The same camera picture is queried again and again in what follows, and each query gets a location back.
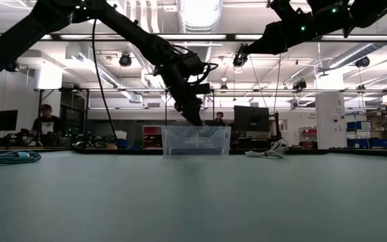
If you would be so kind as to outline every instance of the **coiled cable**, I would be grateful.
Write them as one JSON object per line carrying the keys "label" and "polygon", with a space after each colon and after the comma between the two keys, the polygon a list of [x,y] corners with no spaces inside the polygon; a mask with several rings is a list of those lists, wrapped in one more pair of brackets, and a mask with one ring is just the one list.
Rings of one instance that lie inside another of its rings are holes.
{"label": "coiled cable", "polygon": [[0,165],[33,163],[41,160],[41,155],[33,151],[11,151],[0,154]]}
{"label": "coiled cable", "polygon": [[272,148],[269,151],[257,153],[254,151],[248,151],[246,152],[246,156],[248,157],[259,157],[259,158],[270,158],[270,157],[277,157],[277,158],[283,158],[284,152],[289,150],[289,144],[286,140],[281,139],[277,141]]}

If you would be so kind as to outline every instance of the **blue bin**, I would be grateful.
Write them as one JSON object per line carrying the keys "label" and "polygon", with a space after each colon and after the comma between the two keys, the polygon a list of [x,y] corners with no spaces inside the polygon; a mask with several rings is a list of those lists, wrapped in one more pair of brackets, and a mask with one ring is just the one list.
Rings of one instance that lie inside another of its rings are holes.
{"label": "blue bin", "polygon": [[387,147],[387,139],[386,138],[371,138],[370,145],[372,147]]}
{"label": "blue bin", "polygon": [[368,148],[368,142],[369,140],[367,138],[359,138],[359,139],[354,139],[354,138],[348,138],[347,139],[347,147],[355,148],[356,144],[359,144],[360,148]]}
{"label": "blue bin", "polygon": [[370,123],[370,128],[371,129],[371,122],[370,121],[356,121],[356,122],[348,122],[347,123],[347,129],[349,130],[359,130],[359,129],[362,129],[362,123],[364,122],[368,122]]}
{"label": "blue bin", "polygon": [[119,138],[118,141],[116,141],[116,145],[118,149],[126,149],[126,147],[128,147],[128,140]]}

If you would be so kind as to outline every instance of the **blue cable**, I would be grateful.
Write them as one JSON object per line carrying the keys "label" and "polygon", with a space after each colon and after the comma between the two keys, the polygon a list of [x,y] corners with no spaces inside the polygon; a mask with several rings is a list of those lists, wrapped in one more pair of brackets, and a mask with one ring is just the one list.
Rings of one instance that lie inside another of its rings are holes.
{"label": "blue cable", "polygon": [[0,165],[33,163],[41,160],[41,155],[33,151],[11,151],[0,154]]}

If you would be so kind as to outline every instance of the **ceiling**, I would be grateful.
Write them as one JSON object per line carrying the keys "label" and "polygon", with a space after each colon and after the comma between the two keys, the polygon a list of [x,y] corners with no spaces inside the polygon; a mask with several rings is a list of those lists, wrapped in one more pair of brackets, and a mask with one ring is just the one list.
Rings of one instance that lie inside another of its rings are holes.
{"label": "ceiling", "polygon": [[[25,17],[30,12],[28,8],[32,7],[35,2],[24,1],[20,3],[20,1],[0,0],[0,3],[2,3],[0,4],[0,33]],[[291,4],[294,8],[309,9],[305,0],[292,0]],[[159,0],[158,7],[158,25],[161,33],[178,32],[176,1]],[[274,11],[265,7],[264,1],[224,0],[218,32],[225,34],[261,34],[267,24],[279,20]],[[148,14],[148,21],[151,21],[150,13]],[[368,28],[355,29],[353,34],[383,34],[386,28],[387,15]],[[60,33],[88,34],[91,33],[91,30],[92,25],[85,22],[73,24],[61,30]],[[96,31],[98,33],[113,33],[111,29],[103,24],[97,25]],[[218,88],[221,84],[221,78],[225,77],[228,79],[229,89],[257,88],[258,84],[263,88],[275,89],[277,83],[279,83],[281,89],[285,86],[292,88],[292,81],[288,80],[301,70],[301,78],[307,81],[309,88],[314,88],[314,66],[319,67],[320,60],[335,58],[350,48],[359,45],[357,43],[324,42],[318,44],[309,42],[292,47],[281,56],[253,54],[248,63],[244,65],[243,72],[235,73],[232,67],[232,58],[240,43],[216,42],[214,44],[217,46],[214,47],[210,62],[219,64],[219,67],[210,73],[208,81],[215,88]],[[92,71],[79,65],[76,60],[66,58],[67,45],[66,42],[39,42],[32,49],[45,52],[65,66],[64,82],[78,83],[83,87],[97,87],[97,78]],[[145,87],[140,81],[142,67],[135,58],[133,58],[131,67],[121,67],[118,64],[121,54],[130,51],[126,42],[98,42],[96,49],[100,64],[113,76],[120,78],[125,87]],[[357,67],[351,66],[339,70],[343,72],[345,87],[356,87],[365,81],[387,75],[387,46],[369,54],[368,57],[371,64],[365,70],[359,70]],[[387,88],[387,80],[378,82],[368,88]]]}

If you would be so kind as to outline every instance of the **t-shirt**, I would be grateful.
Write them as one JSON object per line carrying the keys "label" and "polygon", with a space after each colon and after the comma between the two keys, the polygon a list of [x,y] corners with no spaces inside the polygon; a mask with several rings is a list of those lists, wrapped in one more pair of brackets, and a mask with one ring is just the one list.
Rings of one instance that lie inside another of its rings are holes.
{"label": "t-shirt", "polygon": [[40,121],[39,119],[35,119],[34,125],[32,129],[35,131],[41,131],[40,134],[48,134],[49,132],[52,134],[56,134],[57,132],[62,131],[62,121],[60,118],[56,116],[52,116],[50,118],[40,117],[41,119],[41,128],[39,127]]}
{"label": "t-shirt", "polygon": [[226,123],[223,120],[215,119],[213,122],[213,126],[226,126]]}

